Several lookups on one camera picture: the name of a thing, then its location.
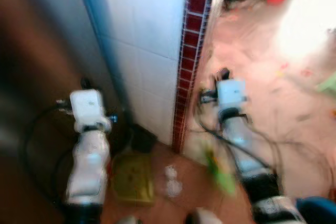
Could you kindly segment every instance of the green object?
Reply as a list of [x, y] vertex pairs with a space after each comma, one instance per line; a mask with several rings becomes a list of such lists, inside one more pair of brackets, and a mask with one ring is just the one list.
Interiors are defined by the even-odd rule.
[[336, 72], [317, 86], [317, 91], [324, 92], [336, 99]]
[[218, 187], [229, 195], [234, 195], [236, 191], [234, 176], [230, 173], [226, 173], [221, 168], [217, 158], [214, 156], [213, 151], [206, 151], [206, 159], [208, 162], [208, 170], [214, 176]]

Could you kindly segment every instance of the blue object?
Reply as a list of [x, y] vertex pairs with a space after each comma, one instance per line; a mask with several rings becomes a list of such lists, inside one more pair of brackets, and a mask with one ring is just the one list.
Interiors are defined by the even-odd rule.
[[336, 204], [322, 197], [297, 199], [296, 206], [307, 224], [335, 224]]

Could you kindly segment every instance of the brown floor tile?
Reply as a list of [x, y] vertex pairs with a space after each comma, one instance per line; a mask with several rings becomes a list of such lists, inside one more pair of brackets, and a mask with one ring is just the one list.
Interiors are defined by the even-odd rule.
[[224, 197], [221, 206], [215, 212], [224, 224], [252, 224], [251, 205], [240, 189], [235, 197]]
[[153, 206], [146, 207], [123, 204], [111, 196], [106, 199], [101, 221], [106, 224], [115, 224], [130, 215], [139, 218], [144, 224], [172, 224], [183, 223], [187, 211], [160, 196], [156, 197]]
[[196, 207], [215, 211], [220, 206], [223, 193], [216, 188], [206, 167], [173, 153], [167, 146], [161, 144], [157, 144], [153, 150], [152, 165], [157, 194], [166, 195], [164, 169], [168, 165], [174, 165], [177, 180], [182, 183], [183, 188], [177, 197], [165, 196], [169, 201], [189, 211]]

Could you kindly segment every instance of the yellow object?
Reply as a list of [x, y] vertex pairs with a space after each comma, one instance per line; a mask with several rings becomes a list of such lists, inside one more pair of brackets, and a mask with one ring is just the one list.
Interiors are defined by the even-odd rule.
[[283, 77], [283, 75], [284, 75], [283, 72], [281, 72], [281, 71], [277, 71], [277, 76], [278, 76], [278, 77]]
[[127, 154], [116, 157], [112, 170], [111, 185], [120, 201], [140, 205], [154, 203], [150, 155]]

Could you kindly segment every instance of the wall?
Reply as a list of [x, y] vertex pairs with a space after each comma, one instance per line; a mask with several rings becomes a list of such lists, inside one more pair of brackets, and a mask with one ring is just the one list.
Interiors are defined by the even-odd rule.
[[[23, 97], [13, 87], [0, 82], [0, 223], [62, 223], [62, 214], [50, 201], [37, 190], [31, 178], [23, 170], [19, 163], [18, 148], [24, 129], [29, 122], [32, 113], [29, 104], [23, 101]], [[50, 127], [44, 127], [42, 134], [34, 134], [32, 144], [29, 145], [29, 162], [34, 164], [34, 172], [38, 170], [38, 181], [50, 185], [51, 167], [54, 166], [62, 147], [66, 145], [62, 135]], [[55, 145], [50, 146], [50, 139]], [[49, 142], [46, 152], [39, 152], [34, 148], [45, 147]]]
[[185, 3], [172, 145], [178, 153], [190, 153], [183, 150], [187, 127], [191, 125], [200, 87], [199, 73], [211, 56], [213, 27], [222, 4], [223, 0], [186, 0]]
[[62, 39], [62, 46], [67, 49], [66, 57], [74, 63], [76, 71], [102, 90], [107, 113], [118, 114], [118, 123], [113, 126], [110, 141], [114, 143], [114, 148], [122, 148], [127, 122], [83, 0], [34, 2], [36, 7], [41, 8], [41, 14], [47, 17], [52, 29], [56, 30], [57, 39]]
[[185, 0], [86, 0], [135, 123], [170, 145]]

